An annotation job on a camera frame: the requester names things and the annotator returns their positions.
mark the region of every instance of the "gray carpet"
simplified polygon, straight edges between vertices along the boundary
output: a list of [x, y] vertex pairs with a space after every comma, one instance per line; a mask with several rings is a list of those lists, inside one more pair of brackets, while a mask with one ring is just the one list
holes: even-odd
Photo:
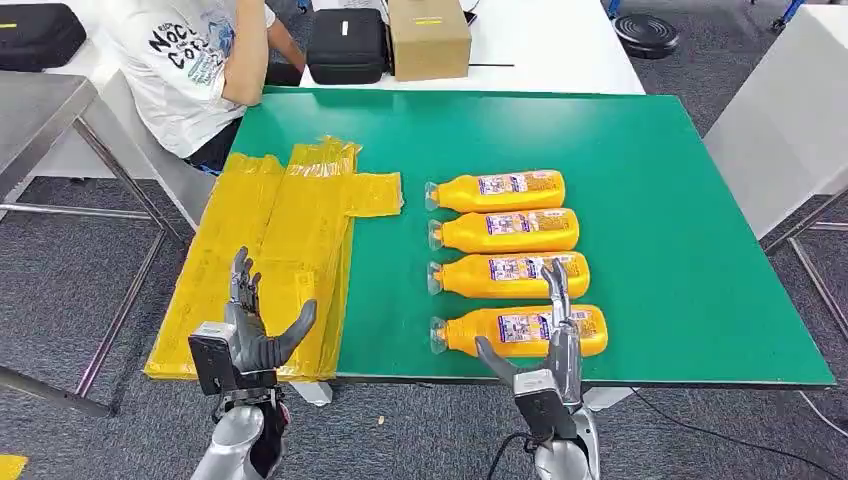
[[[294, 14], [286, 5], [274, 6], [288, 12], [281, 16], [298, 39], [306, 38], [310, 14]], [[634, 64], [649, 92], [681, 96], [704, 132], [769, 45], [766, 29], [782, 8], [766, 0], [755, 7], [744, 0], [625, 0], [622, 13], [652, 12], [681, 29], [675, 55]], [[158, 187], [145, 187], [167, 205]], [[77, 185], [39, 178], [22, 201], [134, 208], [108, 180]], [[172, 208], [168, 212], [178, 218]], [[848, 221], [848, 205], [833, 218]], [[152, 238], [145, 222], [8, 214], [0, 222], [0, 364], [72, 387]], [[811, 233], [804, 244], [848, 309], [848, 236]], [[181, 262], [180, 250], [167, 244], [94, 385], [93, 397], [118, 405], [119, 415], [94, 420], [0, 390], [0, 452], [30, 458], [23, 478], [191, 474], [212, 431], [213, 401], [190, 382], [151, 381], [141, 373]], [[844, 384], [848, 348], [800, 263], [784, 250], [773, 265]], [[848, 477], [848, 440], [824, 427], [792, 392], [642, 393], [678, 419], [803, 455]], [[846, 421], [844, 387], [810, 396], [826, 415]], [[498, 386], [338, 385], [327, 407], [307, 405], [294, 392], [288, 404], [295, 422], [292, 454], [278, 475], [286, 479], [480, 478], [500, 440], [522, 428], [509, 392]], [[797, 460], [678, 427], [635, 397], [601, 412], [598, 421], [607, 479], [828, 478]], [[508, 449], [499, 472], [498, 478], [533, 478], [518, 445]]]

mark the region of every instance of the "folded yellow bag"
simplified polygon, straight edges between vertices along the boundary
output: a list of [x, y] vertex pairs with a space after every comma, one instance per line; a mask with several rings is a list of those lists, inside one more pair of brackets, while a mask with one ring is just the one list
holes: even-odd
[[353, 226], [351, 217], [397, 215], [400, 174], [357, 174], [361, 147], [325, 137], [295, 145], [284, 169], [273, 156], [232, 154], [219, 177], [153, 351], [152, 378], [196, 378], [188, 336], [222, 321], [232, 257], [245, 245], [262, 273], [260, 312], [270, 335], [282, 333], [309, 298], [316, 322], [289, 362], [287, 380], [324, 380], [338, 361]]

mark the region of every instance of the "bottle label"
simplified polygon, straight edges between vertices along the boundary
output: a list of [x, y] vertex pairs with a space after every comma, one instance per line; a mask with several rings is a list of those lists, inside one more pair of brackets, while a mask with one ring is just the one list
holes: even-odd
[[[498, 316], [501, 343], [550, 340], [552, 317], [553, 313], [550, 310], [531, 314]], [[598, 333], [595, 323], [591, 320], [591, 312], [572, 310], [571, 318], [577, 321], [580, 338], [591, 338]]]
[[539, 210], [526, 213], [501, 213], [486, 216], [489, 235], [548, 232], [568, 228], [565, 209]]
[[482, 175], [477, 177], [477, 184], [480, 187], [480, 193], [483, 195], [538, 192], [556, 189], [554, 172], [550, 170], [507, 173], [503, 175]]
[[580, 275], [574, 255], [551, 255], [547, 257], [499, 257], [489, 260], [492, 280], [526, 280], [542, 278], [542, 267], [553, 268], [553, 259], [559, 259], [570, 276]]
[[549, 340], [551, 338], [550, 322], [550, 312], [530, 315], [501, 315], [498, 317], [501, 343]]

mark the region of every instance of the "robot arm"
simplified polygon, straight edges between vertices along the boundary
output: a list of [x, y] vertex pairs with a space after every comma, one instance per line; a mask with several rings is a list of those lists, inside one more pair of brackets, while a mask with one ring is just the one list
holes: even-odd
[[536, 367], [518, 368], [477, 337], [477, 355], [504, 383], [537, 439], [536, 473], [552, 480], [599, 480], [598, 434], [591, 411], [583, 408], [580, 335], [571, 318], [568, 276], [558, 260], [542, 269], [553, 306], [548, 355]]
[[270, 478], [285, 451], [290, 422], [275, 369], [284, 365], [315, 323], [307, 301], [285, 333], [268, 337], [259, 314], [259, 280], [242, 247], [233, 260], [225, 322], [204, 322], [189, 337], [203, 393], [218, 395], [212, 442], [192, 480]]

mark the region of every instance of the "cardboard box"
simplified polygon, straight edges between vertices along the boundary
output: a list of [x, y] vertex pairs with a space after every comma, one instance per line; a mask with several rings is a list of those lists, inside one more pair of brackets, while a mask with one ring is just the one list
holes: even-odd
[[468, 76], [471, 33], [459, 0], [391, 0], [398, 81]]

